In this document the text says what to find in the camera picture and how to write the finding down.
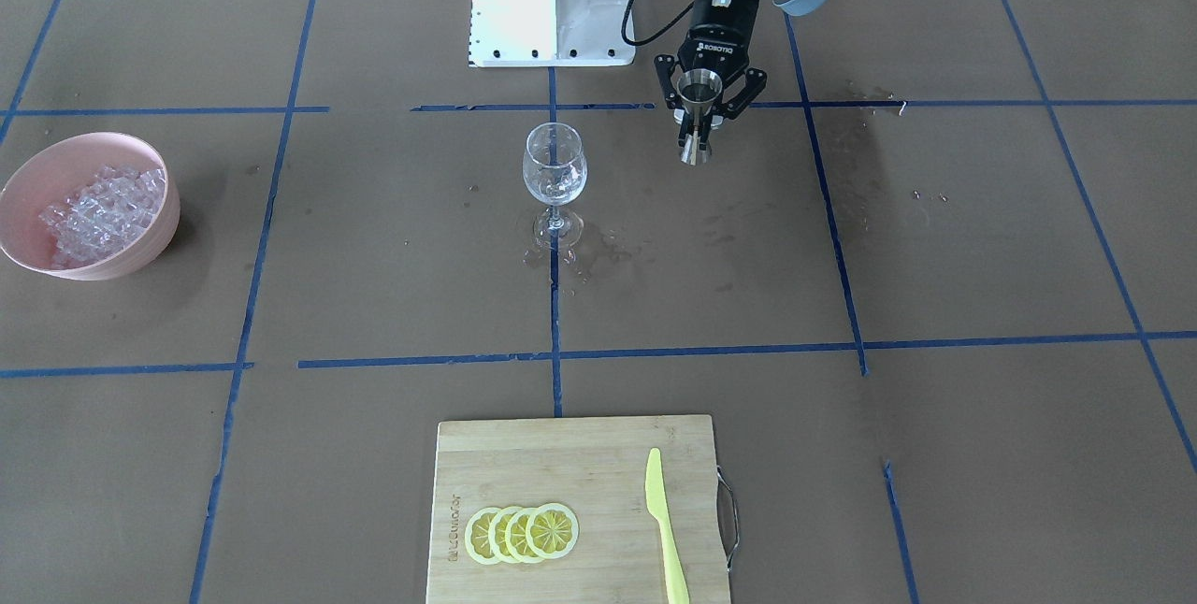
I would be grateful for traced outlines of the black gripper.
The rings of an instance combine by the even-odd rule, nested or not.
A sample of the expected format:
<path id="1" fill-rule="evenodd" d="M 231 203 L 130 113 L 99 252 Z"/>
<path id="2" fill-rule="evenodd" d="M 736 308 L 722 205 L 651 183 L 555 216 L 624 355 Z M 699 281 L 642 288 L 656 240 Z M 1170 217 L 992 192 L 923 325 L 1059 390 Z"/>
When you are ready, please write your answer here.
<path id="1" fill-rule="evenodd" d="M 689 126 L 678 90 L 681 73 L 713 72 L 713 126 L 739 118 L 767 87 L 767 73 L 748 67 L 751 38 L 757 22 L 759 0 L 693 0 L 691 23 L 679 47 L 678 57 L 656 54 L 656 71 L 663 103 L 672 110 L 678 126 Z M 727 81 L 735 87 L 728 89 Z"/>

